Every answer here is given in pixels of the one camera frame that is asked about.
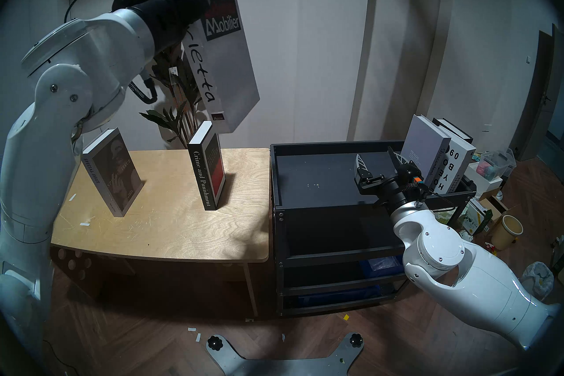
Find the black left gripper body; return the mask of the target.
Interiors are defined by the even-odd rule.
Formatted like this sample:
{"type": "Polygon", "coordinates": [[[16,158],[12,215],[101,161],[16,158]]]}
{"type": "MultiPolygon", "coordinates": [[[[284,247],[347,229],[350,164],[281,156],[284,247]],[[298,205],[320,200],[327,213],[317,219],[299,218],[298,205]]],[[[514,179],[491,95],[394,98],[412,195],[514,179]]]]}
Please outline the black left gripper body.
{"type": "Polygon", "coordinates": [[[189,8],[188,0],[141,0],[141,17],[151,32],[154,54],[182,41],[188,28],[189,8]]]}

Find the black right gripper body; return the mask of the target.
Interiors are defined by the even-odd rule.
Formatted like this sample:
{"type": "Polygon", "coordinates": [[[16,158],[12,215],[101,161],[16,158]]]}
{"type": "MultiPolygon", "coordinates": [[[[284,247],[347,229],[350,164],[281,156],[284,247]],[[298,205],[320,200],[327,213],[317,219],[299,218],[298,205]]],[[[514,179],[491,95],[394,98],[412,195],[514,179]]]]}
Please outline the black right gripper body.
{"type": "Polygon", "coordinates": [[[378,198],[375,207],[398,209],[410,203],[424,203],[429,195],[429,187],[422,182],[421,171],[415,166],[408,166],[395,176],[373,176],[371,182],[355,182],[358,191],[364,196],[378,198]]]}

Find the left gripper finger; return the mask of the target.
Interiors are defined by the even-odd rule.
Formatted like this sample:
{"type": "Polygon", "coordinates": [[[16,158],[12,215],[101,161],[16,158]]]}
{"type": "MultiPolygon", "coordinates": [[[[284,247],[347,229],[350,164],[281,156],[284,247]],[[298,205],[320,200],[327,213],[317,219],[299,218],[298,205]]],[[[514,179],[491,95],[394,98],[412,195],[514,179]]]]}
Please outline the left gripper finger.
{"type": "Polygon", "coordinates": [[[187,25],[189,26],[205,16],[206,11],[210,9],[210,0],[189,0],[187,7],[187,25]]]}

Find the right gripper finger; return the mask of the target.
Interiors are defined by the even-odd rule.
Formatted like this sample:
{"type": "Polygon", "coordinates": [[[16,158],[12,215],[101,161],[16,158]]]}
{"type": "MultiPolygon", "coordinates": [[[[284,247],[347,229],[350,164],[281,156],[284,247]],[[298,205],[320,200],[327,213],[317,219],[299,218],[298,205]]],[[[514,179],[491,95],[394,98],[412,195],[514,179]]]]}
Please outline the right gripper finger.
{"type": "Polygon", "coordinates": [[[374,179],[372,173],[367,169],[360,154],[357,154],[355,157],[355,167],[355,182],[371,182],[374,179]]]}
{"type": "Polygon", "coordinates": [[[387,151],[396,173],[407,171],[407,167],[413,165],[413,161],[408,161],[400,154],[394,152],[391,146],[388,146],[387,151]]]}

